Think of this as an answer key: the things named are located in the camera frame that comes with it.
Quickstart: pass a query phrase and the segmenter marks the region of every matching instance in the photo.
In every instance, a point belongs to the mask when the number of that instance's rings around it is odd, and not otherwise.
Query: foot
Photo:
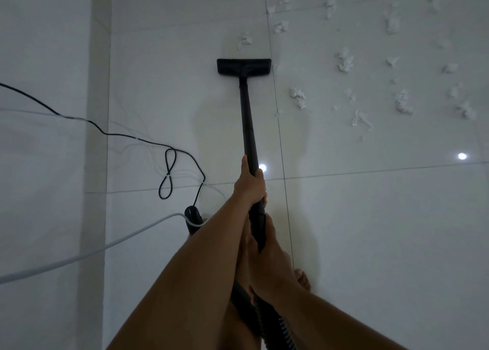
[[[301,269],[295,269],[294,273],[297,282],[302,286],[302,288],[310,292],[310,282],[309,279],[307,278],[306,273],[304,273]]]

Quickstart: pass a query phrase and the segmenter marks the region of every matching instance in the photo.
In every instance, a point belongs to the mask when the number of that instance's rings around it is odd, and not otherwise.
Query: person's arm
[[[405,350],[303,289],[294,276],[289,255],[280,248],[268,215],[265,230],[266,245],[260,254],[256,241],[250,237],[247,241],[251,287],[285,319],[307,349]]]
[[[215,347],[245,218],[265,191],[244,156],[231,198],[173,256],[107,350]]]

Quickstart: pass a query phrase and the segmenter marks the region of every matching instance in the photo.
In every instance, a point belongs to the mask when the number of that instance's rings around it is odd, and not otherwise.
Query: vacuum cleaner
[[[248,157],[248,167],[251,174],[258,170],[255,134],[251,119],[251,108],[248,95],[248,77],[270,74],[271,59],[217,59],[219,74],[238,77],[240,82],[241,121],[243,129],[244,153]],[[195,224],[202,224],[202,217],[195,206],[185,210],[185,216]],[[263,199],[254,204],[249,211],[251,234],[258,244],[258,252],[265,247],[265,207]],[[195,233],[199,228],[187,223],[189,233]],[[254,297],[255,306],[251,304],[248,293],[235,282],[231,292],[231,303],[248,328],[257,336],[262,336],[268,350],[295,350],[295,344],[290,337],[284,320],[277,314],[272,305],[259,297]]]

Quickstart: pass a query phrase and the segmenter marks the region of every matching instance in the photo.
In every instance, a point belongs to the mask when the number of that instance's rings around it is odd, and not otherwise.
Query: black cable
[[[91,123],[93,124],[97,130],[99,130],[102,134],[104,134],[105,136],[119,136],[119,137],[128,137],[128,138],[133,138],[135,140],[138,140],[138,141],[142,141],[142,142],[145,142],[145,143],[148,143],[148,144],[151,144],[151,145],[158,145],[158,146],[164,146],[166,148],[168,148],[166,151],[165,151],[165,163],[166,163],[166,170],[167,170],[167,173],[165,175],[165,177],[163,178],[161,184],[159,185],[159,188],[158,188],[158,196],[165,200],[165,199],[168,199],[170,198],[170,196],[172,195],[173,193],[173,181],[172,181],[172,176],[171,176],[171,171],[173,169],[173,166],[175,165],[175,162],[176,162],[176,153],[177,152],[180,152],[180,153],[184,153],[186,155],[188,155],[190,158],[192,158],[197,166],[197,168],[199,168],[199,171],[200,173],[202,174],[203,176],[203,180],[202,182],[200,183],[200,186],[199,186],[199,190],[197,190],[197,195],[195,196],[195,200],[194,200],[194,204],[195,205],[197,203],[197,199],[199,198],[199,193],[200,193],[200,189],[202,189],[202,185],[204,185],[204,181],[205,181],[205,174],[204,172],[202,171],[201,167],[199,166],[199,164],[197,163],[197,160],[194,158],[194,156],[192,154],[190,154],[189,152],[186,152],[185,150],[181,150],[181,149],[175,149],[173,146],[171,145],[167,145],[167,144],[162,144],[162,143],[159,143],[159,142],[153,142],[153,141],[148,141],[148,140],[144,140],[143,138],[139,138],[139,137],[136,137],[136,136],[131,136],[131,135],[125,135],[125,134],[109,134],[107,132],[104,132],[104,130],[102,130],[95,122],[89,120],[89,119],[86,119],[86,118],[81,118],[81,117],[71,117],[69,115],[63,115],[63,114],[60,114],[58,112],[56,112],[54,109],[52,109],[51,107],[47,106],[45,103],[43,103],[41,100],[38,100],[36,99],[35,97],[33,97],[32,95],[29,95],[28,93],[25,93],[24,91],[18,89],[18,88],[15,88],[15,87],[12,87],[12,86],[9,86],[9,85],[6,85],[4,83],[1,83],[0,82],[0,87],[4,87],[6,89],[9,89],[11,91],[14,91],[16,93],[20,93],[21,95],[25,96],[25,97],[28,97],[29,99],[35,101],[36,103],[40,104],[41,106],[45,107],[46,109],[48,109],[50,112],[52,112],[53,114],[55,115],[58,115],[60,117],[63,117],[63,118],[66,118],[66,119],[75,119],[75,120],[82,120],[82,121],[85,121],[85,122],[88,122],[88,123]],[[173,158],[173,162],[172,162],[172,165],[169,166],[168,164],[168,152],[169,151],[173,151],[174,152],[174,158]],[[161,188],[163,187],[163,184],[165,183],[166,179],[169,178],[170,179],[170,192],[168,193],[168,195],[166,197],[162,197],[161,196]]]

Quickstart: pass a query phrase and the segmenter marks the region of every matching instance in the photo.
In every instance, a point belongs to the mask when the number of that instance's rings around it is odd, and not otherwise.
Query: tile floor
[[[217,74],[216,59],[271,57],[274,72],[250,80],[249,92],[268,211],[294,265],[317,294],[410,349],[482,349],[489,4],[443,0],[434,14],[428,0],[399,0],[401,31],[389,36],[389,1],[338,0],[328,21],[323,0],[291,0],[272,15],[266,7],[278,0],[113,0],[109,129],[126,133],[123,125],[191,152],[206,182],[229,194],[242,155],[239,90]],[[277,35],[281,20],[289,31]],[[237,50],[246,31],[253,44]],[[437,49],[443,37],[448,50]],[[334,57],[344,46],[356,62],[348,75]],[[390,56],[401,57],[395,71],[385,64]],[[460,70],[441,74],[449,62]],[[459,82],[461,96],[448,99]],[[305,110],[294,106],[290,87],[306,93]],[[403,88],[411,117],[395,110],[393,93]],[[455,110],[465,96],[476,121]],[[351,126],[357,109],[373,130]],[[107,242],[193,202],[198,169],[185,155],[175,168],[174,193],[162,201],[164,150],[110,138]],[[205,187],[199,208],[212,214],[222,202]],[[107,252],[105,345],[186,234],[173,219]]]

